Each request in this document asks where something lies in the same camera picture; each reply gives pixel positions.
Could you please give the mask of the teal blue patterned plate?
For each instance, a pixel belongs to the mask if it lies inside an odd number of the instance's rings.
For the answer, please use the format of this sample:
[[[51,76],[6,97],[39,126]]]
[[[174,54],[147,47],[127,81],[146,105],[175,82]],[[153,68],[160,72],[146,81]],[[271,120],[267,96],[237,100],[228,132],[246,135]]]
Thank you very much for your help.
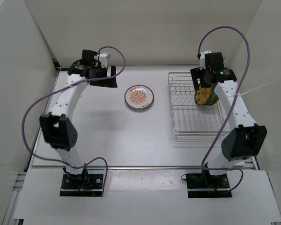
[[[217,95],[215,94],[215,92],[213,91],[212,92],[212,95],[210,96],[210,99],[209,99],[209,102],[208,102],[208,105],[213,105],[213,101],[217,98]]]

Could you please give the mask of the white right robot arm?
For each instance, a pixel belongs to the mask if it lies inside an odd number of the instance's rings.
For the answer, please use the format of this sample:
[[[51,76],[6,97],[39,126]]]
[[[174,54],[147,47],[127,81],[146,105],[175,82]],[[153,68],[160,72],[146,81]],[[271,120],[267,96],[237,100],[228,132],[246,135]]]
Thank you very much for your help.
[[[236,75],[224,67],[222,53],[204,51],[199,53],[199,60],[200,66],[191,70],[195,90],[209,90],[219,98],[226,113],[223,125],[230,128],[221,143],[221,152],[203,162],[200,180],[210,188],[218,186],[221,177],[237,163],[259,154],[267,129],[257,124],[238,96]]]

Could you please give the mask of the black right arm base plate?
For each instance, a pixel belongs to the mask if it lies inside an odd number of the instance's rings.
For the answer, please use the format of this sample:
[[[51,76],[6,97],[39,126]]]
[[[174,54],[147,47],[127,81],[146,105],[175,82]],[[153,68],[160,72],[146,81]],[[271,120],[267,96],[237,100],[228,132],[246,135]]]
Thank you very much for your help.
[[[186,181],[188,198],[231,198],[229,180],[226,174],[211,176],[204,173],[183,174]]]

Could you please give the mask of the yellow patterned plate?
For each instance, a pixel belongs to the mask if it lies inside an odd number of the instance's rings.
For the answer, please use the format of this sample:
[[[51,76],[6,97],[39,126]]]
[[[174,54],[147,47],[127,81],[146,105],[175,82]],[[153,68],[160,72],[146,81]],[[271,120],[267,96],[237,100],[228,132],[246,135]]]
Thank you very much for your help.
[[[212,89],[203,88],[199,85],[199,89],[195,92],[195,103],[197,105],[208,105],[211,100]]]

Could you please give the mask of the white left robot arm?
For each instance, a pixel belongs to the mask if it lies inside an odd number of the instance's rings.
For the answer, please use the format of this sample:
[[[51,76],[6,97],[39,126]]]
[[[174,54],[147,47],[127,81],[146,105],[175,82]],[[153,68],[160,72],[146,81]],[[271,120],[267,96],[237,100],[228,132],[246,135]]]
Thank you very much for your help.
[[[77,187],[83,188],[89,182],[87,169],[75,148],[78,132],[72,124],[72,116],[82,92],[88,84],[93,86],[116,88],[116,80],[108,79],[107,73],[115,75],[115,66],[108,67],[108,53],[83,50],[80,60],[75,61],[68,73],[63,90],[48,113],[39,117],[44,140],[61,157],[67,165],[63,168],[67,179]],[[97,82],[89,82],[91,78],[99,78]]]

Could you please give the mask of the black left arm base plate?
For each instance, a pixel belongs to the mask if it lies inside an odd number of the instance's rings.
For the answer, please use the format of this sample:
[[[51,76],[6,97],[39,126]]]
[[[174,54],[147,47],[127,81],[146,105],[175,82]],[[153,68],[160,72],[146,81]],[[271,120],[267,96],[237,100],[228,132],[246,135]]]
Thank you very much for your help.
[[[102,197],[103,186],[103,174],[87,172],[82,178],[66,173],[62,177],[59,195],[67,197]]]

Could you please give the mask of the white plate orange sunburst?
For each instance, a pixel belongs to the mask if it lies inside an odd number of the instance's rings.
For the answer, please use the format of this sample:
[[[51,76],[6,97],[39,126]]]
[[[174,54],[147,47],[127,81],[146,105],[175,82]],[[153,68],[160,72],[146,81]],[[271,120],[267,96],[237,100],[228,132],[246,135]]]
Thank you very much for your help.
[[[155,96],[153,91],[145,85],[134,85],[124,94],[125,104],[133,108],[146,108],[153,105]]]

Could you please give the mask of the green rimmed white plate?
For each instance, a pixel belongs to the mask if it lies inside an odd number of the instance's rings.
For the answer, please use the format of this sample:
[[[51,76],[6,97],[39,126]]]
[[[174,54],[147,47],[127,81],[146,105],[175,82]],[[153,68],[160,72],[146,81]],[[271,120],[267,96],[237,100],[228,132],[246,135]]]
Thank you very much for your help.
[[[130,111],[135,112],[135,113],[144,113],[144,112],[148,111],[150,108],[151,108],[151,106],[146,107],[146,108],[133,108],[133,107],[130,107],[129,105],[127,105],[127,109],[129,109]]]

